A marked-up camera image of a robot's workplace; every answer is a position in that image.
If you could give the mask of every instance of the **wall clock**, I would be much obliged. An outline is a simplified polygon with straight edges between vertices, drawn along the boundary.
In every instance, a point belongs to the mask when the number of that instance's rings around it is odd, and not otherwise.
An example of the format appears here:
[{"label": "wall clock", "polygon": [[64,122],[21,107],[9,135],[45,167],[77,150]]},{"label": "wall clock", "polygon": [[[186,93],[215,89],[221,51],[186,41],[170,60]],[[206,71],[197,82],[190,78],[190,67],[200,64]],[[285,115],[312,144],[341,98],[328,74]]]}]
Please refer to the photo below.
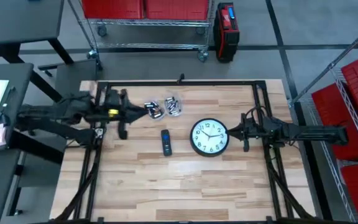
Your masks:
[{"label": "wall clock", "polygon": [[191,146],[201,156],[218,156],[229,144],[226,131],[225,125],[216,119],[199,120],[190,131]]}]

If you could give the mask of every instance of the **wooden table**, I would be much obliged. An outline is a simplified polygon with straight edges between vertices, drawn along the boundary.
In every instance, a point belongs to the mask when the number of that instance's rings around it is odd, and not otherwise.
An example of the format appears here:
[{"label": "wooden table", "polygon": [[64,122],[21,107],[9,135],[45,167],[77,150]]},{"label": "wooden table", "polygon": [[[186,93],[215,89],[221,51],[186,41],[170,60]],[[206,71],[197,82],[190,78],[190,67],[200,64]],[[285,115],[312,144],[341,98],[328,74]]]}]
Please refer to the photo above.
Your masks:
[{"label": "wooden table", "polygon": [[[286,122],[291,116],[281,80],[266,80],[273,115]],[[94,91],[93,82],[82,90]],[[191,127],[200,119],[216,118],[227,128],[240,122],[240,114],[254,107],[251,86],[128,86],[129,99],[143,105],[163,99],[167,91],[183,100],[180,117],[153,121],[145,116],[127,125],[128,140],[117,136],[117,123],[108,125],[103,141],[92,220],[110,222],[182,220],[265,220],[274,217],[262,141],[250,139],[250,151],[231,138],[218,157],[202,157],[192,150]],[[160,131],[168,129],[173,155],[164,157]],[[67,149],[50,217],[67,206],[78,189],[84,149]],[[302,206],[315,215],[300,152],[281,150],[289,189]],[[280,204],[285,215],[282,194]],[[82,216],[85,214],[84,197]]]}]

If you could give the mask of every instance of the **desk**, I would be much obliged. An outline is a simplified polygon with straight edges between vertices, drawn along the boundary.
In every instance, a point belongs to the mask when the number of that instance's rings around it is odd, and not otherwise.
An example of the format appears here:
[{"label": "desk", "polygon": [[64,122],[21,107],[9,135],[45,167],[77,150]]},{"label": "desk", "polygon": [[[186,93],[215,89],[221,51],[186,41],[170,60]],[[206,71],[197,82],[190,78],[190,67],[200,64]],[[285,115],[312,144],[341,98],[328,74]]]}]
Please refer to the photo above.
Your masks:
[{"label": "desk", "polygon": [[[8,106],[8,110],[6,110],[6,114],[12,124],[16,122],[16,114],[22,105],[25,92],[29,86],[33,67],[32,64],[28,63],[0,65],[0,80],[9,80],[8,88],[11,86],[15,87],[14,93],[11,93],[11,103]],[[10,141],[12,132],[13,127],[7,127],[6,141]],[[19,155],[20,150],[18,149],[0,151],[0,219],[9,188],[11,187]]]},{"label": "desk", "polygon": [[[266,80],[275,117],[291,121],[281,80]],[[200,119],[216,118],[228,128],[237,126],[240,114],[254,107],[251,86],[118,86],[127,89],[135,105],[163,99],[167,91],[183,100],[180,117],[152,121],[145,116],[130,126],[128,140],[117,136],[117,123],[110,123],[104,136],[101,163],[91,219],[106,222],[239,221],[274,217],[262,141],[250,139],[250,151],[231,138],[218,157],[201,157],[189,142],[191,127]],[[83,82],[82,90],[96,89]],[[160,131],[168,129],[173,155],[164,157]],[[84,149],[67,149],[50,218],[59,215],[78,189]],[[298,149],[281,150],[289,189],[311,215],[314,205]],[[84,217],[87,195],[81,208]]]},{"label": "desk", "polygon": [[[66,64],[74,63],[58,41],[62,12],[63,0],[0,1],[0,56],[9,63],[23,63],[20,44],[47,40]],[[39,74],[33,72],[31,82],[54,101],[60,100],[60,94]]]}]

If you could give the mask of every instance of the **black remote control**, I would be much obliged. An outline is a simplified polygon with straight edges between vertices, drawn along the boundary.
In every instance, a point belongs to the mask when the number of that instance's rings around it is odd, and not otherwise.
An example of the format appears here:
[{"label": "black remote control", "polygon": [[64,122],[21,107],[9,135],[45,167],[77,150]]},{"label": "black remote control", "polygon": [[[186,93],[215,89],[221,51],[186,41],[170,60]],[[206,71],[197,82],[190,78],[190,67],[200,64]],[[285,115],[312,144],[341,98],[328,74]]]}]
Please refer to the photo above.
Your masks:
[{"label": "black remote control", "polygon": [[169,136],[168,130],[161,131],[161,140],[162,140],[162,152],[164,156],[171,156],[172,155],[172,148],[171,148],[171,137]]}]

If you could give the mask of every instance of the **wire rack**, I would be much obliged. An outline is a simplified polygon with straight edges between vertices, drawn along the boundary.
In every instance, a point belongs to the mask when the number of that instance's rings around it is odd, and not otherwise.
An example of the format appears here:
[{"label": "wire rack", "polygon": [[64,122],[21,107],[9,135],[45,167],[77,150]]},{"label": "wire rack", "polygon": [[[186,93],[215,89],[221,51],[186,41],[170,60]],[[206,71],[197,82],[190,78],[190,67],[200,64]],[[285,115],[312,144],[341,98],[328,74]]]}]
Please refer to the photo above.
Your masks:
[{"label": "wire rack", "polygon": [[[98,54],[99,48],[193,49],[198,50],[197,58],[201,62],[205,62],[209,55],[208,47],[214,19],[214,1],[208,0],[208,15],[205,21],[177,21],[155,19],[87,19],[84,16],[81,0],[68,0],[89,46],[94,50],[91,54]],[[111,43],[110,40],[103,38],[108,33],[107,26],[195,27],[195,32],[203,36],[203,44]],[[100,36],[100,38],[96,40],[95,34]]]},{"label": "wire rack", "polygon": [[[336,66],[357,45],[358,45],[358,38],[351,45],[349,45],[348,48],[345,51],[343,51],[343,53],[341,53],[334,61],[332,61],[304,90],[302,90],[301,93],[297,97],[295,97],[290,102],[290,107],[292,107],[296,102],[301,103],[301,105],[308,110],[309,115],[313,121],[313,124],[322,125],[322,122],[319,118],[316,107],[314,105],[314,102],[311,98],[311,95],[308,94],[308,92],[321,78],[323,78],[327,73],[330,73],[334,78],[334,82],[335,82],[336,86],[338,87],[338,89],[341,93],[342,99],[344,100],[344,102],[346,104],[347,110],[349,111],[349,113],[352,117],[352,120],[358,130],[358,115],[357,115],[357,113],[355,111],[355,107],[353,106],[352,102],[350,101],[349,95],[345,89],[346,79],[344,78],[344,75],[342,74],[341,69]],[[323,148],[329,168],[331,169],[337,189],[338,189],[339,194],[342,198],[342,202],[343,202],[344,207],[347,211],[349,219],[352,222],[356,222],[356,218],[358,219],[358,216],[356,214],[356,211],[352,209],[352,206],[349,203],[347,194],[344,190],[341,179],[339,178],[338,171],[336,169],[336,166],[333,163],[333,160],[331,158],[331,155],[329,153],[326,143],[321,142],[321,147]]]}]

